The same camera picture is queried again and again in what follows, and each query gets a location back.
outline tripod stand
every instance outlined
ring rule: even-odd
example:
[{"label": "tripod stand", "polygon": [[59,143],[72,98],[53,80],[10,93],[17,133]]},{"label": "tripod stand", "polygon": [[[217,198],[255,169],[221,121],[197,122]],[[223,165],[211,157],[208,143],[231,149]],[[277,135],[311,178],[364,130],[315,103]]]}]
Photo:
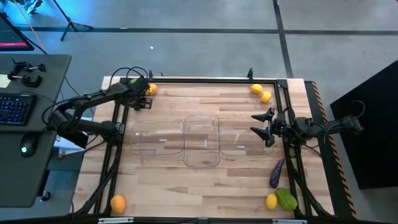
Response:
[{"label": "tripod stand", "polygon": [[63,14],[63,16],[65,17],[65,19],[68,21],[68,25],[67,28],[65,29],[65,31],[62,34],[61,37],[61,41],[63,41],[63,39],[65,38],[67,32],[69,31],[70,28],[72,28],[75,32],[78,32],[77,27],[84,27],[87,28],[87,31],[90,31],[93,29],[92,26],[88,26],[88,25],[84,25],[84,24],[79,24],[76,22],[73,22],[66,14],[65,12],[62,10],[61,6],[58,4],[57,0],[53,0],[54,3],[57,5],[57,7],[59,8],[59,10],[61,11],[61,13]]}]

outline black keyboard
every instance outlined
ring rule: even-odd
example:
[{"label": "black keyboard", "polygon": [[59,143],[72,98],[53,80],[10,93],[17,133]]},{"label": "black keyboard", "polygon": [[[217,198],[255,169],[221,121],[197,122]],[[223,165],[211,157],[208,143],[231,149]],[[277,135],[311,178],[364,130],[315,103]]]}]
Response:
[{"label": "black keyboard", "polygon": [[36,95],[0,93],[0,125],[25,126]]}]

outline wood grain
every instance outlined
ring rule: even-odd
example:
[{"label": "wood grain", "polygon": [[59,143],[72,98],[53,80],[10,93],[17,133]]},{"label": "wood grain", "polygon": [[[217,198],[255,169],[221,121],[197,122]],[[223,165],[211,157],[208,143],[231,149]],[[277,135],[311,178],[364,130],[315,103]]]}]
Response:
[{"label": "wood grain", "polygon": [[[115,77],[113,82],[117,82],[119,78]],[[303,80],[290,79],[288,83],[296,116],[311,117]],[[107,88],[108,85],[109,77],[104,77],[103,88]],[[132,131],[133,124],[137,121],[184,121],[188,115],[207,114],[217,116],[221,124],[223,122],[229,124],[227,127],[233,126],[232,123],[236,121],[252,125],[256,121],[251,115],[265,113],[271,106],[276,108],[274,94],[270,102],[261,103],[260,96],[250,93],[247,84],[158,83],[158,87],[158,93],[152,97],[151,110],[129,111],[115,191],[115,194],[120,194],[126,199],[127,206],[123,216],[226,218],[294,216],[293,212],[285,211],[279,206],[272,211],[265,207],[266,195],[275,192],[275,189],[269,187],[271,171],[277,161],[284,157],[279,138],[275,139],[276,143],[271,149],[267,149],[269,151],[263,151],[263,149],[258,150],[256,138],[250,136],[249,132],[239,136],[239,142],[245,145],[244,149],[237,149],[236,143],[231,142],[234,141],[234,135],[226,134],[220,139],[220,144],[225,146],[221,148],[225,149],[226,154],[235,156],[219,154],[220,163],[216,167],[204,169],[187,167],[183,163],[181,136],[160,134],[142,141],[142,148],[146,150],[144,154],[176,152],[173,155],[136,156],[131,151],[132,147],[137,147],[134,146],[136,140]],[[263,85],[263,87],[265,91],[274,92],[272,85]],[[95,121],[110,120],[113,107],[112,102],[98,106]],[[196,145],[192,144],[192,148],[196,148],[196,151],[195,157],[191,159],[205,161],[210,152],[203,150],[201,139],[210,138],[210,135],[195,134],[197,135],[191,138],[197,141]],[[167,144],[157,142],[162,136],[169,139]],[[102,139],[98,138],[92,145],[101,141]],[[308,142],[308,145],[316,144],[316,139]],[[98,185],[104,150],[105,145],[102,145],[85,154],[73,198],[75,208],[80,208]],[[309,189],[324,208],[333,213],[322,160],[305,148],[302,151],[302,158]],[[279,187],[289,188],[285,166]],[[300,208],[304,212],[301,191],[298,191],[298,194]],[[102,209],[106,203],[106,195],[104,194]]]}]

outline purple eggplant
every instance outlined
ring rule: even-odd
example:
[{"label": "purple eggplant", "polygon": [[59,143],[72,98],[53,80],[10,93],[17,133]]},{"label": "purple eggplant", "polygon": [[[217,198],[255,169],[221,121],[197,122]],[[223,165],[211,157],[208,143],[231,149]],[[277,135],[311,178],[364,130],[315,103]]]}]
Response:
[{"label": "purple eggplant", "polygon": [[269,179],[269,185],[274,189],[278,187],[279,177],[284,163],[285,163],[285,158],[279,159],[274,170],[272,171],[271,178]]}]

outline gray floor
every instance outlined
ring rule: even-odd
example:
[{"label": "gray floor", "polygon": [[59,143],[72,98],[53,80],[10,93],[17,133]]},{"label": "gray floor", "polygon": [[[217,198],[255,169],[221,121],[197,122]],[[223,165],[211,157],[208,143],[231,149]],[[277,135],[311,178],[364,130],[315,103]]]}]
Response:
[{"label": "gray floor", "polygon": [[[59,3],[75,22],[97,28],[277,28],[272,0]],[[396,0],[279,0],[279,6],[284,29],[398,30]],[[26,25],[15,5],[8,4],[5,11],[15,25]],[[45,1],[37,12],[28,16],[34,27],[66,24],[52,1]],[[32,32],[25,34],[35,40]],[[67,77],[80,93],[96,91],[104,75],[133,65],[166,76],[243,77],[253,68],[256,77],[287,77],[278,34],[71,32],[60,42],[61,34],[38,32],[49,53],[72,55]],[[286,44],[294,78],[316,81],[324,105],[398,59],[398,35],[286,35]],[[62,90],[65,97],[74,95],[66,85]],[[338,136],[336,142],[358,218],[397,223],[398,188],[359,190]],[[52,174],[46,188],[54,191],[53,200],[12,212],[0,209],[0,220],[68,213],[77,175],[72,173]],[[50,214],[40,211],[44,208]]]}]

